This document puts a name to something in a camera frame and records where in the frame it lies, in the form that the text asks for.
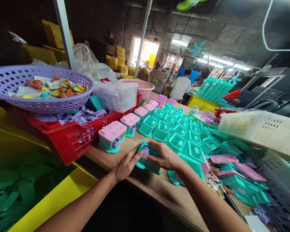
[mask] fan blade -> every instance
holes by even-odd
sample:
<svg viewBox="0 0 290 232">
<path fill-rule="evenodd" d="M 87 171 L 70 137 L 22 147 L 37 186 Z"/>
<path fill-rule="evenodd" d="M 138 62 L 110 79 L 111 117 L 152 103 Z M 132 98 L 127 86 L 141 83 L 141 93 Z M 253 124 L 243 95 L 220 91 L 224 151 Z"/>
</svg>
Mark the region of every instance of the fan blade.
<svg viewBox="0 0 290 232">
<path fill-rule="evenodd" d="M 207 40 L 204 40 L 201 44 L 200 44 L 200 47 L 203 47 L 204 44 L 207 42 Z"/>
<path fill-rule="evenodd" d="M 194 44 L 193 44 L 193 46 L 194 46 L 195 48 L 199 47 L 198 42 L 195 41 Z"/>
</svg>

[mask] metal pole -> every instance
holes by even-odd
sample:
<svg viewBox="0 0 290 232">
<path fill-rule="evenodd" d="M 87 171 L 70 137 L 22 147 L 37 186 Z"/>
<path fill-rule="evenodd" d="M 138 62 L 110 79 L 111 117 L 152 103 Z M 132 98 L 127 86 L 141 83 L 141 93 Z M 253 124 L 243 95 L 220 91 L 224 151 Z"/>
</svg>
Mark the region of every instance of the metal pole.
<svg viewBox="0 0 290 232">
<path fill-rule="evenodd" d="M 269 87 L 267 87 L 262 93 L 260 93 L 255 99 L 253 99 L 247 106 L 244 107 L 244 109 L 248 109 L 249 106 L 252 105 L 260 96 L 262 96 L 265 92 L 267 92 L 270 88 L 272 88 L 275 84 L 277 84 L 280 80 L 282 80 L 284 76 L 280 76 L 274 83 L 272 83 Z"/>
<path fill-rule="evenodd" d="M 136 61 L 136 66 L 135 66 L 134 79 L 136 79 L 136 76 L 138 75 L 138 69 L 139 69 L 139 65 L 140 65 L 142 47 L 143 47 L 145 31 L 146 31 L 148 17 L 149 17 L 149 12 L 150 12 L 150 9 L 151 9 L 151 4 L 152 4 L 152 0 L 148 0 L 147 7 L 146 7 L 146 13 L 145 13 L 145 20 L 144 20 L 144 24 L 143 24 L 143 30 L 142 30 L 142 37 L 141 37 L 139 54 L 138 54 L 138 60 Z"/>
<path fill-rule="evenodd" d="M 69 69 L 77 71 L 64 0 L 53 0 Z"/>
</svg>

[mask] plastic basket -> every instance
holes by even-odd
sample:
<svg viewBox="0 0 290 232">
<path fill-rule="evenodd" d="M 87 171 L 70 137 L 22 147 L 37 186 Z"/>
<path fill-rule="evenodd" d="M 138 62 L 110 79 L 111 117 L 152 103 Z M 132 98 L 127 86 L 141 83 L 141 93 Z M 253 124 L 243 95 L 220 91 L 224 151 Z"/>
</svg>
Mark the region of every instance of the plastic basket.
<svg viewBox="0 0 290 232">
<path fill-rule="evenodd" d="M 132 113 L 140 106 L 142 95 L 137 95 L 136 106 L 120 113 L 113 112 L 100 119 L 81 126 L 77 122 L 43 122 L 28 111 L 19 110 L 22 116 L 43 135 L 46 144 L 57 153 L 65 165 L 69 165 L 83 155 L 86 150 L 98 144 L 98 131 L 113 121 L 119 121 L 124 115 Z"/>
<path fill-rule="evenodd" d="M 120 79 L 119 82 L 122 83 L 137 83 L 139 87 L 137 88 L 138 93 L 142 94 L 142 100 L 148 99 L 152 90 L 155 89 L 155 86 L 142 80 L 137 79 Z"/>
<path fill-rule="evenodd" d="M 19 86 L 25 86 L 34 75 L 53 78 L 58 75 L 89 90 L 73 97 L 58 99 L 22 99 L 10 97 L 8 92 L 16 93 Z M 75 111 L 83 106 L 94 89 L 94 82 L 78 72 L 53 66 L 12 65 L 0 67 L 0 99 L 24 110 L 34 113 L 58 114 Z"/>
<path fill-rule="evenodd" d="M 265 111 L 221 115 L 218 131 L 290 156 L 290 118 Z"/>
</svg>

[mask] yellow cardboard box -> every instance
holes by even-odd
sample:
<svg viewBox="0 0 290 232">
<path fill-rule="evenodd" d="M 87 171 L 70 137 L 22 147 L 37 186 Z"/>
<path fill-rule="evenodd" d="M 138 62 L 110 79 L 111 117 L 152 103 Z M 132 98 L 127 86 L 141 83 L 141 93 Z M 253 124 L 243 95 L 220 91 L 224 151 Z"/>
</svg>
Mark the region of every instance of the yellow cardboard box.
<svg viewBox="0 0 290 232">
<path fill-rule="evenodd" d="M 64 48 L 60 28 L 57 24 L 42 19 L 43 29 L 50 46 L 55 48 Z M 72 31 L 70 30 L 72 45 L 74 46 Z"/>
<path fill-rule="evenodd" d="M 118 56 L 120 55 L 120 56 L 125 57 L 125 49 L 124 48 L 116 45 L 116 51 L 117 51 Z"/>
<path fill-rule="evenodd" d="M 44 63 L 55 65 L 57 63 L 55 54 L 53 51 L 47 50 L 45 48 L 34 47 L 30 45 L 23 45 L 32 59 L 43 61 Z"/>
<path fill-rule="evenodd" d="M 125 65 L 123 65 L 123 64 L 120 64 L 120 65 L 119 65 L 119 71 L 120 71 L 121 73 L 126 73 L 127 70 L 128 70 L 128 67 L 127 67 L 127 66 L 125 66 Z"/>
<path fill-rule="evenodd" d="M 53 47 L 50 47 L 50 46 L 47 46 L 47 45 L 44 45 L 44 44 L 42 44 L 42 47 L 47 49 L 47 50 L 53 51 L 54 54 L 55 54 L 57 62 L 68 60 L 67 56 L 65 54 L 65 50 L 58 49 L 58 48 L 53 48 Z"/>
<path fill-rule="evenodd" d="M 111 69 L 118 69 L 118 58 L 106 55 L 106 65 Z"/>
</svg>

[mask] pink plastic part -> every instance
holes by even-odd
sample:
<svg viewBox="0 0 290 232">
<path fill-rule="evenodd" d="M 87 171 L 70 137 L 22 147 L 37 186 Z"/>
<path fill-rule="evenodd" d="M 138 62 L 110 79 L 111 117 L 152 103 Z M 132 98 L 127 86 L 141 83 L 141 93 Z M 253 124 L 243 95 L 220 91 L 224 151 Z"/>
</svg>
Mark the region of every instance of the pink plastic part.
<svg viewBox="0 0 290 232">
<path fill-rule="evenodd" d="M 132 127 L 140 120 L 140 117 L 136 116 L 134 113 L 128 113 L 120 119 L 120 122 L 127 127 Z"/>
<path fill-rule="evenodd" d="M 202 167 L 202 170 L 203 170 L 204 176 L 206 177 L 206 176 L 209 174 L 210 166 L 209 166 L 208 161 L 207 161 L 207 159 L 205 158 L 205 155 L 204 155 L 203 152 L 202 152 L 202 154 L 203 154 L 203 157 L 204 157 L 205 162 L 204 162 L 203 164 L 201 164 L 201 167 Z"/>
<path fill-rule="evenodd" d="M 261 176 L 260 174 L 256 173 L 254 170 L 252 170 L 247 165 L 241 164 L 241 163 L 235 163 L 235 165 L 242 172 L 246 173 L 251 179 L 254 179 L 254 180 L 257 180 L 257 181 L 262 181 L 262 182 L 267 182 L 267 180 L 263 176 Z"/>
<path fill-rule="evenodd" d="M 171 98 L 168 101 L 168 103 L 170 103 L 171 105 L 174 105 L 175 102 L 176 102 L 176 99 L 174 99 L 174 98 Z"/>
<path fill-rule="evenodd" d="M 234 170 L 229 170 L 229 171 L 221 171 L 218 173 L 218 176 L 220 178 L 227 178 L 229 175 L 238 175 L 242 178 L 244 178 L 245 180 L 247 181 L 250 181 L 246 176 L 243 176 L 242 174 L 238 173 L 237 171 L 234 171 Z"/>
<path fill-rule="evenodd" d="M 124 124 L 118 121 L 114 121 L 111 122 L 109 125 L 102 127 L 102 129 L 99 130 L 99 136 L 101 136 L 108 142 L 113 142 L 126 130 L 127 127 Z"/>
<path fill-rule="evenodd" d="M 215 155 L 215 156 L 210 156 L 210 160 L 214 164 L 220 164 L 220 163 L 237 163 L 239 160 L 233 156 L 233 155 Z"/>
<path fill-rule="evenodd" d="M 144 105 L 144 108 L 147 109 L 148 111 L 152 112 L 156 107 L 151 105 L 151 104 L 146 104 L 146 105 Z"/>
<path fill-rule="evenodd" d="M 134 113 L 137 115 L 137 116 L 140 116 L 141 118 L 144 117 L 146 114 L 148 114 L 148 110 L 145 109 L 144 107 L 139 107 L 137 109 L 134 110 Z"/>
<path fill-rule="evenodd" d="M 154 101 L 154 100 L 149 101 L 148 104 L 151 104 L 151 105 L 153 105 L 154 107 L 158 107 L 158 106 L 159 106 L 159 103 L 156 102 L 156 101 Z"/>
<path fill-rule="evenodd" d="M 168 99 L 168 97 L 164 96 L 163 94 L 160 94 L 159 98 L 162 100 L 162 103 L 165 103 L 167 101 L 167 99 Z"/>
</svg>

